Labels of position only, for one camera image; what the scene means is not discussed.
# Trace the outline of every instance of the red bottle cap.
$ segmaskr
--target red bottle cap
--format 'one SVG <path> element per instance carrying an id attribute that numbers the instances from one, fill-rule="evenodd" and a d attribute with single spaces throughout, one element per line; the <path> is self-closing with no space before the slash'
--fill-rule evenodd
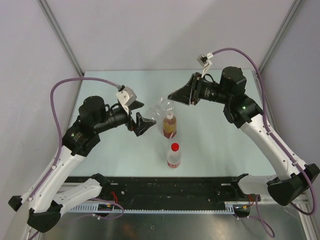
<path id="1" fill-rule="evenodd" d="M 178 150 L 179 150 L 179 144 L 176 143 L 176 142 L 175 142 L 175 143 L 172 143 L 171 149 L 172 149 L 172 151 L 174 151 L 174 152 L 178 151 Z"/>

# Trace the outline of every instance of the plastic bottle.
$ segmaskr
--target plastic bottle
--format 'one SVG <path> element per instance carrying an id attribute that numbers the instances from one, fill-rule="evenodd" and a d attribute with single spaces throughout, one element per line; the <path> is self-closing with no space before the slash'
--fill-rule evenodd
<path id="1" fill-rule="evenodd" d="M 166 162 L 170 168 L 177 168 L 181 163 L 181 150 L 178 143 L 173 143 L 166 155 Z"/>
<path id="2" fill-rule="evenodd" d="M 172 139 L 177 134 L 177 118 L 172 112 L 163 119 L 162 132 L 167 139 Z"/>

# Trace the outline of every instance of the bottle label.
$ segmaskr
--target bottle label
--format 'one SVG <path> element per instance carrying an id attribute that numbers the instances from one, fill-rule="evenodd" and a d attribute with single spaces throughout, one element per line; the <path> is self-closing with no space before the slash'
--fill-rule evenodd
<path id="1" fill-rule="evenodd" d="M 177 129 L 177 123 L 175 122 L 174 124 L 168 124 L 167 122 L 163 123 L 163 130 L 166 133 L 172 133 L 175 132 Z"/>
<path id="2" fill-rule="evenodd" d="M 169 163 L 168 161 L 166 161 L 167 163 L 168 163 L 168 166 L 170 167 L 170 168 L 173 168 L 173 169 L 175 169 L 175 168 L 177 168 L 177 167 L 179 167 L 179 165 L 180 165 L 180 163 L 181 162 L 179 162 L 178 164 L 171 164 L 171 163 Z"/>

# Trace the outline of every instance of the bottle with brown liquid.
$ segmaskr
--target bottle with brown liquid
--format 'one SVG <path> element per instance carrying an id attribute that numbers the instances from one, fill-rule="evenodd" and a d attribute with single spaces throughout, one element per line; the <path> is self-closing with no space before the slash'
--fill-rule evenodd
<path id="1" fill-rule="evenodd" d="M 167 139 L 172 139 L 177 134 L 177 118 L 172 112 L 163 119 L 162 131 Z"/>

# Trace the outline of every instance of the bottle cap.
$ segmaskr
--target bottle cap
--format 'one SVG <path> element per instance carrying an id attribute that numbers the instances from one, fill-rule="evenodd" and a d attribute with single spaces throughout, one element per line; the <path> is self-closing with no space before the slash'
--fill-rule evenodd
<path id="1" fill-rule="evenodd" d="M 167 119 L 173 119 L 174 114 L 172 112 L 169 112 L 168 115 L 166 116 Z"/>
<path id="2" fill-rule="evenodd" d="M 176 143 L 176 142 L 175 142 L 175 143 L 172 143 L 171 149 L 172 149 L 172 151 L 174 151 L 174 152 L 178 151 L 178 150 L 179 150 L 179 144 Z"/>

